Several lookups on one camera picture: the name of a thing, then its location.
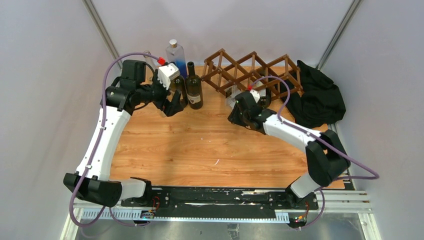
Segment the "olive green wine bottle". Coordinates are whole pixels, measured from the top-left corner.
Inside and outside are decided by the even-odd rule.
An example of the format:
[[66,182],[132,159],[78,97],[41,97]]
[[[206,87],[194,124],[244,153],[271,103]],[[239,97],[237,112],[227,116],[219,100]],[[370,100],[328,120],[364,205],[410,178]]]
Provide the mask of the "olive green wine bottle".
[[188,105],[187,91],[185,86],[185,79],[182,76],[176,77],[171,81],[171,90],[175,93],[177,90],[180,91],[179,102],[183,108]]

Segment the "blue square glass bottle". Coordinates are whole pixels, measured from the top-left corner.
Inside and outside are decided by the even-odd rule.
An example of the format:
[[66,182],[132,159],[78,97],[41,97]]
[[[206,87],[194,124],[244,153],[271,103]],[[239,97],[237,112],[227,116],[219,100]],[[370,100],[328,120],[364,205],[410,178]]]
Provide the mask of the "blue square glass bottle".
[[171,39],[169,41],[169,46],[165,49],[165,52],[168,62],[174,63],[179,69],[180,75],[186,79],[188,77],[188,72],[184,48],[177,42],[176,39]]

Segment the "clear bottle black cap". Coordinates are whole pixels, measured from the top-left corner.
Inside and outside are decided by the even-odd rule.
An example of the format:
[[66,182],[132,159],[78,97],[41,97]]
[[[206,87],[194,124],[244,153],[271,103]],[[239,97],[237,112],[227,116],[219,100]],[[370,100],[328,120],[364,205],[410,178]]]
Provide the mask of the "clear bottle black cap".
[[236,104],[235,97],[240,94],[240,89],[233,85],[225,91],[225,104],[232,110]]

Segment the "clear bottle black label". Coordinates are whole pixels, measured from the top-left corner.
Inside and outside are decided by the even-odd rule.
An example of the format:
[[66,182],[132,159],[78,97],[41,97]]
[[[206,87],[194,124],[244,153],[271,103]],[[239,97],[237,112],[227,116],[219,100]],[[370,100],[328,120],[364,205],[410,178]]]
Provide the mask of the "clear bottle black label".
[[154,73],[157,69],[157,66],[154,63],[154,59],[150,57],[150,55],[151,55],[150,51],[145,50],[144,53],[145,53],[145,55],[143,56],[144,60],[149,65],[149,67],[152,69],[152,76],[150,76],[149,80],[148,80],[148,83],[151,84],[153,82],[153,76],[154,76]]

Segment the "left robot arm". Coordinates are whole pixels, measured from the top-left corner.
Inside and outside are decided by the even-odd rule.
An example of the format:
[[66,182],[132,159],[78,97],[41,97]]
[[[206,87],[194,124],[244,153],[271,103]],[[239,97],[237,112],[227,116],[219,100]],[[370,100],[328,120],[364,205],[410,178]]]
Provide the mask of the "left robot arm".
[[121,75],[105,88],[99,119],[88,149],[75,173],[66,173],[63,184],[73,199],[114,207],[121,200],[133,200],[149,206],[154,200],[151,181],[131,177],[111,180],[112,160],[122,132],[139,105],[153,103],[165,116],[183,111],[181,91],[171,93],[171,83],[180,76],[174,63],[159,60],[152,82],[145,83],[148,64],[140,60],[124,60]]

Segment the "clear glass bottle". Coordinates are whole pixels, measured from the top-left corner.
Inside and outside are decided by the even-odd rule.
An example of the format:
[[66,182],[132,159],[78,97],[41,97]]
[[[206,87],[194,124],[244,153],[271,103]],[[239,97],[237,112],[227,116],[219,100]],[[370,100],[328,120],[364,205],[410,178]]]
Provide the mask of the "clear glass bottle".
[[159,114],[160,114],[160,116],[162,118],[166,118],[167,117],[166,114],[162,110],[159,110]]

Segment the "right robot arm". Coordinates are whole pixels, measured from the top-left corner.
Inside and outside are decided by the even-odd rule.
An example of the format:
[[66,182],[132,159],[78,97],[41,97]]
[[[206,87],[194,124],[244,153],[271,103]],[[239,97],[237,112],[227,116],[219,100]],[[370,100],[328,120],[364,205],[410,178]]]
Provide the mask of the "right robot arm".
[[263,135],[272,136],[301,150],[306,155],[307,171],[286,189],[284,201],[298,209],[306,197],[321,187],[327,187],[351,166],[338,135],[332,130],[320,132],[289,121],[276,111],[262,108],[255,90],[235,96],[228,120]]

